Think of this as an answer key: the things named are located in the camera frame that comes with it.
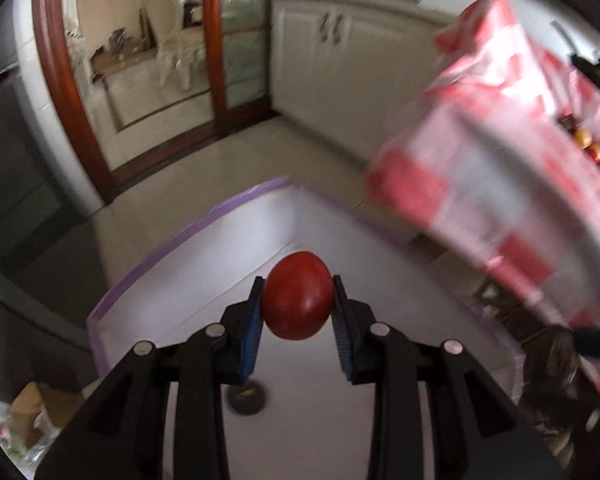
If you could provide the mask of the dark passion fruit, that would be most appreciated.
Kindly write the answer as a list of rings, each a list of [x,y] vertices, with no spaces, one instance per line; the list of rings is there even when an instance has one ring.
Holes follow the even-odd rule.
[[[241,386],[228,386],[225,397],[230,410],[242,416],[259,414],[268,400],[265,388],[255,380],[248,380]]]

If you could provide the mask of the large red tomato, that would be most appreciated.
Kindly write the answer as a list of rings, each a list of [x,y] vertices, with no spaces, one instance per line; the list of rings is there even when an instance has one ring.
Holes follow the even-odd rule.
[[[332,314],[334,296],[326,264],[313,252],[294,252],[279,260],[265,279],[262,318],[278,338],[305,340]]]

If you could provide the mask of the yellow striped pepino melon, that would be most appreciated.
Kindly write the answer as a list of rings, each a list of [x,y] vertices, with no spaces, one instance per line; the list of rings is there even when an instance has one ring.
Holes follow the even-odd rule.
[[[600,163],[600,144],[592,143],[586,150],[586,154],[590,156],[596,164]]]

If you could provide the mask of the white kitchen cabinet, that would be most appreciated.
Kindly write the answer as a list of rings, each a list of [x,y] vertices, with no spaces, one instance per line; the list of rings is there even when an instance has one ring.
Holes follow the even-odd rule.
[[[453,15],[407,0],[270,0],[273,110],[367,162],[437,75]]]

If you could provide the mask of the cardboard box on floor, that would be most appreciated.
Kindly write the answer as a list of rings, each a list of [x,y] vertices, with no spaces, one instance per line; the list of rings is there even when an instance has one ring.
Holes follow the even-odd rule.
[[[30,450],[44,439],[55,440],[84,402],[80,392],[29,382],[10,404],[7,427],[16,443]]]

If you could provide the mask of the white box purple rim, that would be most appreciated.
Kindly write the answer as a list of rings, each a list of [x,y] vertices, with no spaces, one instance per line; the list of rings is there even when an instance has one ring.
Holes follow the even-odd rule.
[[[106,374],[133,344],[179,344],[218,322],[263,278],[264,326],[253,378],[265,406],[222,404],[235,479],[363,479],[374,389],[343,373],[332,329],[339,276],[378,322],[436,346],[456,339],[518,398],[524,356],[511,336],[422,256],[306,186],[268,181],[212,209],[117,282],[87,320]]]

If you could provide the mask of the red white checkered tablecloth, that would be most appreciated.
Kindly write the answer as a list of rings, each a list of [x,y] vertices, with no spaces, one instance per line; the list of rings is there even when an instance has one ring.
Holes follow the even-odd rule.
[[[600,92],[476,0],[434,40],[440,73],[388,122],[370,194],[548,324],[600,327]]]

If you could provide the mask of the white ornate chair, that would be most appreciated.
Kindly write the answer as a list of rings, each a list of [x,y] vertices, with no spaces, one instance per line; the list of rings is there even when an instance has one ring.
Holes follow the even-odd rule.
[[[143,0],[146,18],[157,46],[159,87],[164,88],[176,73],[180,86],[189,91],[193,65],[204,48],[204,31],[184,27],[184,4],[181,0]]]

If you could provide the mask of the red wooden door frame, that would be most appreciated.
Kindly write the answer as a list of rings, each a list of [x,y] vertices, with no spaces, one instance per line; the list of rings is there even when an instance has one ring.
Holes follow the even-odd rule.
[[[110,169],[88,122],[78,85],[73,77],[60,4],[61,0],[32,0],[36,46],[50,98],[65,131],[65,138],[76,154],[78,167],[84,170],[87,182],[94,188],[97,198],[104,206],[111,204],[119,194],[141,180],[204,145],[276,116],[267,94],[239,106],[228,106],[221,0],[202,0],[202,7],[210,14],[204,19],[204,39],[207,41],[213,119],[174,136],[115,170]]]

